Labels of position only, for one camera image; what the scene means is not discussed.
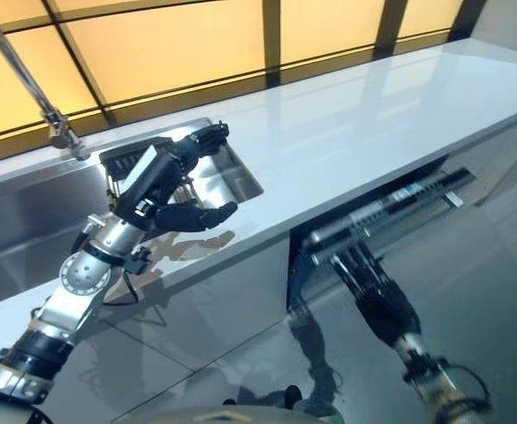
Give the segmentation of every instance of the faucet spout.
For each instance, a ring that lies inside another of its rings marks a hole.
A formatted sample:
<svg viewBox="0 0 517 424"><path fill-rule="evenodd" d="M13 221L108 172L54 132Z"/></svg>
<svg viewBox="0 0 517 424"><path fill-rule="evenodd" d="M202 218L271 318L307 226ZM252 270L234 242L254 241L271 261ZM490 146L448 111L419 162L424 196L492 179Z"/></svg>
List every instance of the faucet spout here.
<svg viewBox="0 0 517 424"><path fill-rule="evenodd" d="M50 127L49 143L55 148L68 148L71 155L78 160L87 159L88 155L83 152L83 143L70 127L68 118L50 103L1 29L0 52L40 106L42 118Z"/></svg>

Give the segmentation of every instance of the robotic hand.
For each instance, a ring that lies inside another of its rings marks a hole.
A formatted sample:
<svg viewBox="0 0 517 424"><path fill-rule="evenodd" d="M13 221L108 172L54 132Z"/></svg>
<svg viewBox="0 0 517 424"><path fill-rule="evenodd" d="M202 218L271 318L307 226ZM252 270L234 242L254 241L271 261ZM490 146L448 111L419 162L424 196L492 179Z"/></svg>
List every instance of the robotic hand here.
<svg viewBox="0 0 517 424"><path fill-rule="evenodd" d="M430 356L422 340L419 317L404 292L392 281L364 243L334 254L331 265L356 298L356 306L374 334L395 349L407 367L404 381L419 392L430 422L479 423L479 412L491 409L490 394L468 368ZM448 369L468 371L481 384L484 399L467 397L456 388Z"/></svg>
<svg viewBox="0 0 517 424"><path fill-rule="evenodd" d="M108 217L90 217L86 234L97 230L95 237L65 260L59 274L61 284L0 360L0 422L27 422L33 416L30 405L40 404L48 396L54 377L117 282L119 273L114 271L124 268L140 274L146 268L148 249L135 248L148 231L154 227L204 231L236 211L232 202L217 209L167 205L199 159L218 153L228 133L225 124L211 125L175 143L171 152L156 154L148 165L142 164L143 170L137 170L139 177L116 199ZM27 418L20 420L24 414ZM17 418L6 418L11 415Z"/></svg>

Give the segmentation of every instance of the window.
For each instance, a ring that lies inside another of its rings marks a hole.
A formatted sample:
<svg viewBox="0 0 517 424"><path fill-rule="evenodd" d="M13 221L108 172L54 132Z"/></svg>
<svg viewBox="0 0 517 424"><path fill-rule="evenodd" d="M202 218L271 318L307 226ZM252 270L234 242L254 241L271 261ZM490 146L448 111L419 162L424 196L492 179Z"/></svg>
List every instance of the window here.
<svg viewBox="0 0 517 424"><path fill-rule="evenodd" d="M469 36L474 3L0 0L0 27L85 135ZM0 159L47 132L0 54Z"/></svg>

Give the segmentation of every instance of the white countertop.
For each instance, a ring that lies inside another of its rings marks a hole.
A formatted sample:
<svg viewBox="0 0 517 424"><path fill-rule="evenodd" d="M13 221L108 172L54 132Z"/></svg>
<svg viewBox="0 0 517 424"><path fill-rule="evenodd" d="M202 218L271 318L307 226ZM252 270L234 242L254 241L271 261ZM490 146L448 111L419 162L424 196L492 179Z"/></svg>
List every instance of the white countertop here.
<svg viewBox="0 0 517 424"><path fill-rule="evenodd" d="M145 281L162 274L175 284L516 122L517 52L472 39L453 42L85 140L110 142L197 117L229 125L230 144L264 193L215 230L180 234L174 243L193 241L193 248L179 261L163 257ZM0 176L55 155L45 148L1 161ZM197 243L222 234L230 241L214 254ZM55 284L0 302L0 347L14 342L30 308Z"/></svg>

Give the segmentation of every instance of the kitchen sink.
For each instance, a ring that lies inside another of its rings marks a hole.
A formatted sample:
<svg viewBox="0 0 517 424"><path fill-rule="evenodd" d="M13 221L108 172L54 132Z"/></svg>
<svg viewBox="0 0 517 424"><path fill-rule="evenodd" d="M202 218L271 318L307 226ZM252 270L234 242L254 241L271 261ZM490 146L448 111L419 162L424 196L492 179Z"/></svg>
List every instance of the kitchen sink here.
<svg viewBox="0 0 517 424"><path fill-rule="evenodd" d="M210 124L201 118L144 133L105 145L85 162L57 161L0 181L0 300L54 278L87 215L108 212L102 152L153 137L181 140ZM189 177L171 202L195 200L202 208L216 208L228 201L240 204L263 192L228 144L217 155L202 158Z"/></svg>

